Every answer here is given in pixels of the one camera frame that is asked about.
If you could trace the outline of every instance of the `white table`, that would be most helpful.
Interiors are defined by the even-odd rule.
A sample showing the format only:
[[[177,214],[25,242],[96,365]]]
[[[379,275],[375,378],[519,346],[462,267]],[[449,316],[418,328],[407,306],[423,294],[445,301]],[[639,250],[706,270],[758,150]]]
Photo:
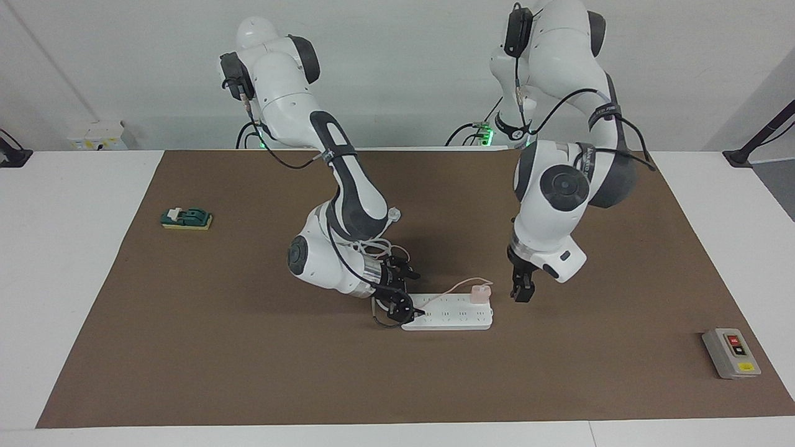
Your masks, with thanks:
[[[40,152],[0,170],[1,446],[795,445],[795,417],[34,430],[162,154]],[[795,223],[752,171],[721,154],[653,157],[795,395]]]

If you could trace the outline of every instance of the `pink plug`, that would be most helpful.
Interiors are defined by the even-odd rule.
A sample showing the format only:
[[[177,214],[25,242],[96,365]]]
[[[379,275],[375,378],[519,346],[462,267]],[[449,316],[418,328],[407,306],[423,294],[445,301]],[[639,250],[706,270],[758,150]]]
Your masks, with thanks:
[[[472,304],[489,304],[490,296],[491,288],[488,284],[472,286],[472,291],[469,293],[469,302]]]

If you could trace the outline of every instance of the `brown mat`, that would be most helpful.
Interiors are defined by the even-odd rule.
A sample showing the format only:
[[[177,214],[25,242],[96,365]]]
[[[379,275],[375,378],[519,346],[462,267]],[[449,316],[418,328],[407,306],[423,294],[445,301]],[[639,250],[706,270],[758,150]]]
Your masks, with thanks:
[[[310,153],[290,153],[290,161]],[[795,414],[663,178],[589,209],[585,267],[508,297],[518,153],[362,153],[403,219],[415,292],[496,282],[485,332],[381,329],[367,300],[293,278],[287,246],[335,184],[261,152],[168,152],[38,427],[490,422]],[[215,214],[171,231],[174,206]],[[699,332],[737,327],[762,375],[718,379]]]

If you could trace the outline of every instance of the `white power strip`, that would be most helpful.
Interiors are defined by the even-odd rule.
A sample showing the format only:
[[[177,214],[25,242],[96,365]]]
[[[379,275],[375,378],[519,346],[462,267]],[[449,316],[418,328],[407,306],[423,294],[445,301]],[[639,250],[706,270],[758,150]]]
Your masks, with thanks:
[[[434,293],[413,293],[414,306],[425,311],[405,331],[483,331],[491,327],[491,304],[472,304],[469,293],[450,293],[432,300]]]

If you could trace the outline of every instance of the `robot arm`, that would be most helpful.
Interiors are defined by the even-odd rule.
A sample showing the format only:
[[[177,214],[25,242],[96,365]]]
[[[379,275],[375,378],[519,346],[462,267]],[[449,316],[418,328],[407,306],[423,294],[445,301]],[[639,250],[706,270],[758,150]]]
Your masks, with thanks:
[[[587,257],[570,235],[585,208],[617,204],[637,178],[613,83],[595,59],[603,35],[603,19],[580,0],[551,0],[535,16],[514,7],[506,43],[492,53],[491,71],[508,99],[494,124],[524,148],[514,174],[522,206],[508,247],[516,301],[532,297],[533,271],[566,282],[582,267]],[[540,127],[530,130],[522,111],[532,116],[536,91],[566,99],[589,117],[591,144],[531,142]]]
[[[320,76],[312,44],[302,37],[280,37],[269,21],[249,17],[238,28],[237,52],[221,56],[224,87],[240,99],[254,121],[287,146],[311,146],[332,170],[338,192],[313,209],[288,253],[288,267],[299,279],[356,297],[374,296],[401,323],[415,311],[404,278],[419,278],[405,260],[379,261],[354,245],[380,237],[399,218],[367,176],[358,154],[337,120],[309,90]]]

